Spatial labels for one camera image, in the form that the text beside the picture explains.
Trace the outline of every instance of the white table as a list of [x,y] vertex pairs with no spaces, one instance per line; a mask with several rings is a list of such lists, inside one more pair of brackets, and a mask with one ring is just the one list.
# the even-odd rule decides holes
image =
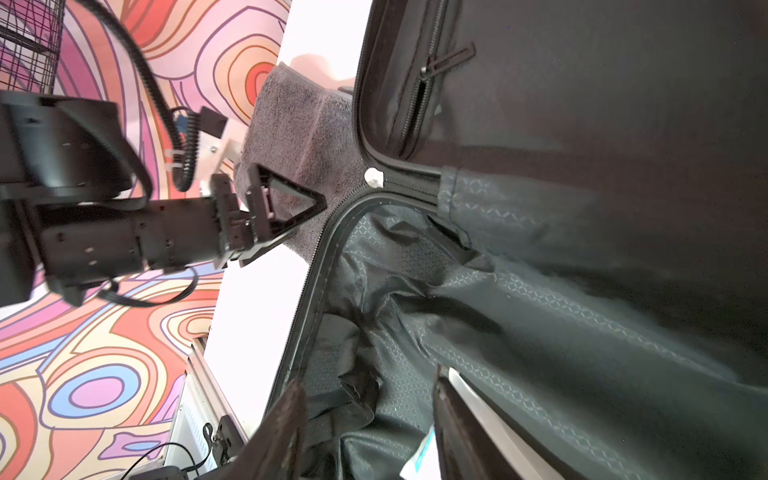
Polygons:
[[[278,61],[327,88],[351,86],[371,0],[293,0]],[[221,284],[205,360],[252,435],[266,408],[308,266],[279,246]]]

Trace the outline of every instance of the open black suitcase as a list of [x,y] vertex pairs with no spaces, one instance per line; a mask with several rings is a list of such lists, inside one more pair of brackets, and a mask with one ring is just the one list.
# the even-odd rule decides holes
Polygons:
[[766,12],[374,0],[294,472],[398,478],[451,366],[564,478],[768,478]]

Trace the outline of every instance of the psychedelic wall mural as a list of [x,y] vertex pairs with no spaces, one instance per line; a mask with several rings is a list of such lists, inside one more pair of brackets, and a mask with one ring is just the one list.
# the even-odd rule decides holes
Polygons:
[[[288,2],[105,3],[141,46],[171,107],[205,105],[250,120],[277,59]],[[55,93],[117,103],[124,134],[157,186],[154,197],[197,194],[196,187],[173,189],[164,158],[170,142],[127,55],[74,2],[67,4]],[[48,292],[41,272],[29,302],[0,309],[0,480],[107,477],[168,437],[189,342],[208,330],[220,286],[211,263],[196,268],[200,285],[192,295],[153,309],[113,306],[93,292],[71,308]],[[161,301],[189,281],[188,272],[146,272],[124,278],[121,293]]]

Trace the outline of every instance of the folded towel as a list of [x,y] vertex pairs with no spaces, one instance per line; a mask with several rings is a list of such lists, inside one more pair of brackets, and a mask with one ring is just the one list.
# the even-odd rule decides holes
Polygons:
[[[326,196],[328,209],[286,241],[310,262],[328,216],[364,181],[365,167],[353,130],[352,96],[320,87],[283,63],[277,65],[259,93],[243,155],[235,165],[235,189],[241,200],[253,163]],[[298,197],[273,193],[278,218],[292,217],[307,207]]]

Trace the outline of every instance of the colorful patterned wallpaper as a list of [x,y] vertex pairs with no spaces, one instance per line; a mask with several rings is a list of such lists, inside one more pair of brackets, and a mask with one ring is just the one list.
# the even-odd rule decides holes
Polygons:
[[[206,105],[249,121],[277,59],[287,3],[106,3],[143,49],[172,107]],[[167,136],[124,50],[72,1],[55,93],[117,103],[124,133],[157,185],[154,196],[195,194],[195,187],[187,194],[173,189]],[[41,273],[28,303],[0,309],[0,480],[103,478],[167,439],[189,341],[208,330],[220,285],[221,272],[210,263],[197,270],[200,285],[191,296],[154,309],[94,297],[73,309],[48,292]],[[187,273],[146,272],[124,279],[121,292],[160,301],[189,281]]]

